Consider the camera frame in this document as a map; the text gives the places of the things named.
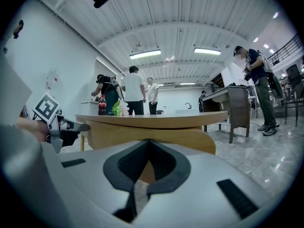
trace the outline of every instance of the white ceiling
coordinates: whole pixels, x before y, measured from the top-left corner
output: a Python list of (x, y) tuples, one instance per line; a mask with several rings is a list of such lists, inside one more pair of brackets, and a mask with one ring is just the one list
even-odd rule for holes
[[(110, 0), (99, 9), (93, 0), (41, 1), (121, 72), (136, 65), (158, 83), (197, 85), (223, 70), (236, 45), (251, 45), (278, 9), (273, 0)], [(194, 53), (195, 47), (222, 54)], [(161, 55), (129, 58), (156, 49)]]

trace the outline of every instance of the glossy marble floor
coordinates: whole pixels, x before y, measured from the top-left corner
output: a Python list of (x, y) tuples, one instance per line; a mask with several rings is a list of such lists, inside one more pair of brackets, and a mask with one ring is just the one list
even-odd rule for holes
[[(208, 126), (208, 134), (216, 144), (216, 155), (241, 172), (245, 173), (271, 196), (286, 190), (292, 183), (296, 172), (304, 157), (304, 117), (299, 117), (295, 127), (295, 117), (289, 117), (287, 124), (282, 119), (278, 132), (266, 137), (257, 130), (257, 125), (263, 124), (263, 119), (251, 120), (249, 137), (246, 130), (234, 130), (233, 143), (229, 144), (230, 127), (222, 125)], [(79, 151), (80, 141), (73, 146), (64, 147), (61, 152)], [(87, 141), (85, 150), (90, 150)], [(135, 198), (138, 211), (141, 211), (147, 202), (145, 195), (147, 184), (138, 181), (135, 185)]]

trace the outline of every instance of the black rubber pad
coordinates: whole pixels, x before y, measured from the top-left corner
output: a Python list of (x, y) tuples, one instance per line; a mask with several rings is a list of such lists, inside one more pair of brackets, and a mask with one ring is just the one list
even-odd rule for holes
[(72, 160), (72, 161), (61, 162), (63, 168), (71, 167), (71, 166), (74, 166), (74, 165), (79, 165), (79, 164), (82, 164), (82, 163), (85, 163), (84, 159), (76, 159), (76, 160)]
[(242, 219), (258, 210), (258, 207), (230, 179), (218, 181), (217, 185)]

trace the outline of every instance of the plastic bottle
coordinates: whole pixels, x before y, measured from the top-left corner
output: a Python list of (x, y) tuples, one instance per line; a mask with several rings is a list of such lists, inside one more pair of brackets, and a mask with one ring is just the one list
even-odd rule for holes
[(102, 95), (99, 103), (98, 103), (98, 115), (106, 115), (106, 101), (105, 101), (105, 96)]

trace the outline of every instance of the table top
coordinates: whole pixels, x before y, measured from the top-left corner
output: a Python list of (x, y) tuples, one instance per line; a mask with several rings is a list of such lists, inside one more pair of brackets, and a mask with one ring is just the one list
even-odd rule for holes
[(219, 95), (222, 95), (222, 94), (225, 94), (228, 92), (228, 88), (234, 88), (234, 89), (237, 89), (237, 88), (242, 88), (242, 89), (246, 89), (247, 87), (246, 86), (226, 86), (216, 92), (213, 92), (212, 94), (210, 95), (207, 95), (205, 98), (203, 98), (202, 100), (203, 101), (206, 101), (206, 100), (209, 100), (209, 99), (212, 99), (216, 96), (219, 96)]
[(186, 113), (173, 115), (76, 115), (76, 120), (114, 124), (129, 127), (153, 129), (192, 128), (222, 122), (228, 118), (228, 112)]

